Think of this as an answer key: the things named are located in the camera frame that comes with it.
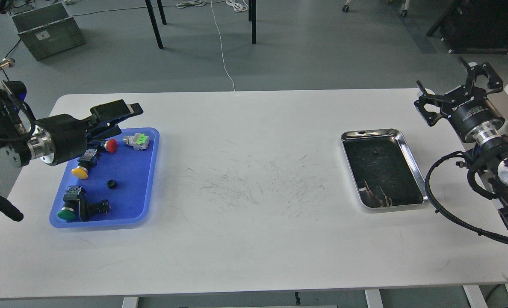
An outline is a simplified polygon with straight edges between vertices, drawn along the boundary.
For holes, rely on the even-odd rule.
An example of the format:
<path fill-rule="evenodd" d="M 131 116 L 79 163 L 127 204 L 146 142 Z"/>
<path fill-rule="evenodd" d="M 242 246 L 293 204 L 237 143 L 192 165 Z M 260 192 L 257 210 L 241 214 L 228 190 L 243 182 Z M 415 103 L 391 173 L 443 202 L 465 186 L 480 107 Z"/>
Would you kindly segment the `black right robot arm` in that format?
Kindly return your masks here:
<path fill-rule="evenodd" d="M 503 81 L 488 62 L 468 63 L 462 57 L 458 61 L 467 72 L 464 84 L 438 95 L 428 93 L 417 81 L 421 94 L 414 106 L 430 127 L 445 119 L 459 139 L 473 143 L 474 148 L 455 151 L 437 160 L 425 177 L 425 191 L 436 213 L 479 236 L 508 244 L 508 236 L 475 227 L 456 217 L 444 208 L 431 190 L 433 171 L 446 160 L 456 158 L 457 166 L 467 169 L 467 182 L 475 193 L 503 204 L 498 213 L 508 230 L 508 135 L 499 133 L 505 119 L 488 99 L 489 95 L 502 92 Z"/>

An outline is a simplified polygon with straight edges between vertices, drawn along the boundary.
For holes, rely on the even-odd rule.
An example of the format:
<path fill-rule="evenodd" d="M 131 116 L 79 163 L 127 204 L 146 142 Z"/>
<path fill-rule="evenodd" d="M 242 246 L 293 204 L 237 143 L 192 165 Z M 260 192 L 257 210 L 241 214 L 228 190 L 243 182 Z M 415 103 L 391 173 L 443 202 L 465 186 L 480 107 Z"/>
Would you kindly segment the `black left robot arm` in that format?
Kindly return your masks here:
<path fill-rule="evenodd" d="M 76 119 L 68 114 L 36 119 L 25 103 L 27 88 L 20 81 L 0 82 L 0 149 L 18 168 L 40 158 L 50 166 L 80 158 L 87 150 L 114 152 L 113 136 L 119 135 L 118 124 L 141 115 L 142 107 L 123 100 L 97 105 L 91 115 Z M 23 214 L 0 195 L 0 212 L 16 222 Z"/>

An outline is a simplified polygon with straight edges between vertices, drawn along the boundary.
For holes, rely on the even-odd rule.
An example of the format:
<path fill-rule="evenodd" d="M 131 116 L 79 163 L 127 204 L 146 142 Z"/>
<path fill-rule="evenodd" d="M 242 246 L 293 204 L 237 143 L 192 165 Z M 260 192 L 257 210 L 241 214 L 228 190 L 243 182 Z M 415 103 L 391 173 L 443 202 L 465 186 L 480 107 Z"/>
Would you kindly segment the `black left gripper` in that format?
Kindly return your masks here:
<path fill-rule="evenodd" d="M 143 109 L 139 103 L 115 100 L 92 107 L 90 112 L 90 122 L 88 118 L 76 119 L 69 114 L 60 114 L 31 123 L 33 133 L 27 139 L 28 160 L 39 158 L 50 166 L 65 163 L 82 155 L 87 143 L 120 135 L 117 124 L 142 115 Z"/>

